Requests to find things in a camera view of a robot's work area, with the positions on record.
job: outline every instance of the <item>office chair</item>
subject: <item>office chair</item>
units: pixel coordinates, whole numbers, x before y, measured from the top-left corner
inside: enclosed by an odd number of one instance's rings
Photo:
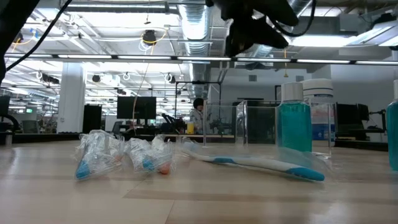
[[[37,121],[22,121],[22,130],[26,134],[39,134],[39,124]]]
[[[123,124],[123,121],[117,121],[113,125],[112,133],[113,134],[120,134],[120,125]]]

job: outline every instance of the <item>white column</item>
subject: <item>white column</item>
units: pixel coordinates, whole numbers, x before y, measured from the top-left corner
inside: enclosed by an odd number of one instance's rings
[[[57,132],[83,130],[86,73],[82,63],[63,63]]]

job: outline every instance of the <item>orange object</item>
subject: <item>orange object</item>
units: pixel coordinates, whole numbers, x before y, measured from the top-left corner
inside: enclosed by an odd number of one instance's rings
[[[170,165],[171,165],[171,164],[170,164],[169,162],[167,162],[167,163],[161,165],[161,166],[159,167],[159,172],[160,172],[161,174],[164,174],[164,175],[169,174],[169,172],[170,172]]]

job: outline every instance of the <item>person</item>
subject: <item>person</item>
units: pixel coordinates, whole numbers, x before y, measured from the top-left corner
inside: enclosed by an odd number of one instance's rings
[[[193,109],[190,113],[190,121],[193,122],[195,134],[203,134],[203,99],[197,98],[193,101]]]

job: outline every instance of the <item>blue label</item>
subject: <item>blue label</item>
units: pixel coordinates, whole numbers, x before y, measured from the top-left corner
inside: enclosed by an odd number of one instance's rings
[[[335,141],[335,125],[330,125],[331,141]],[[313,124],[312,125],[312,139],[327,141],[329,140],[329,127],[328,124]]]

